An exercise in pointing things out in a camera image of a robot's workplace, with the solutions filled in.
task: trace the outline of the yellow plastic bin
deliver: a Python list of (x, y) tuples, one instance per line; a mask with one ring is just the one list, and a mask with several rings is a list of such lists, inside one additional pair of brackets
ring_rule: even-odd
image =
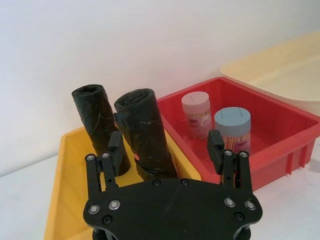
[(320, 32), (291, 39), (222, 66), (249, 88), (320, 116)]
[[(165, 132), (174, 165), (181, 178), (201, 180), (200, 174), (189, 162), (173, 139)], [(129, 171), (117, 176), (119, 187), (142, 182), (137, 173), (133, 152), (125, 142), (131, 161)], [(61, 138), (51, 204), (45, 229), (45, 240), (89, 240), (92, 228), (83, 219), (83, 210), (88, 200), (85, 156), (94, 153), (85, 129), (79, 128)]]

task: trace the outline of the rolled black plastic bag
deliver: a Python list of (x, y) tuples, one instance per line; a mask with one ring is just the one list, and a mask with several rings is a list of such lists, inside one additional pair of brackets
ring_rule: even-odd
[[(108, 151), (111, 134), (118, 131), (107, 93), (103, 86), (91, 84), (74, 90), (72, 97), (93, 148), (101, 156)], [(118, 175), (123, 175), (129, 168), (130, 161), (125, 152)]]
[(114, 107), (115, 122), (131, 146), (143, 180), (177, 178), (155, 92), (148, 88), (128, 92)]

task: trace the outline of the beige container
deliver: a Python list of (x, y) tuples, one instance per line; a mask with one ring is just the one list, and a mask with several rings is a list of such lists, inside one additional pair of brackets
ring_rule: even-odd
[(228, 79), (320, 116), (320, 32), (225, 64), (220, 71)]

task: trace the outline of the pink-lidded container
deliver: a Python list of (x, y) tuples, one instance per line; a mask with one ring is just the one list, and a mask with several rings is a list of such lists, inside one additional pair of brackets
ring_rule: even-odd
[(212, 129), (209, 94), (194, 91), (181, 99), (188, 133), (193, 139), (206, 139)]

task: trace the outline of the red plastic bin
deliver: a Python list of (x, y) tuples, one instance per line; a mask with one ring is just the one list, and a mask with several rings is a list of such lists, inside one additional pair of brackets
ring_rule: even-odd
[(320, 117), (264, 95), (224, 77), (216, 77), (158, 100), (163, 125), (199, 171), (201, 179), (218, 183), (207, 151), (207, 140), (188, 136), (181, 98), (190, 92), (209, 94), (211, 115), (226, 107), (251, 113), (250, 169), (253, 190), (291, 174), (310, 161), (315, 139), (320, 136)]

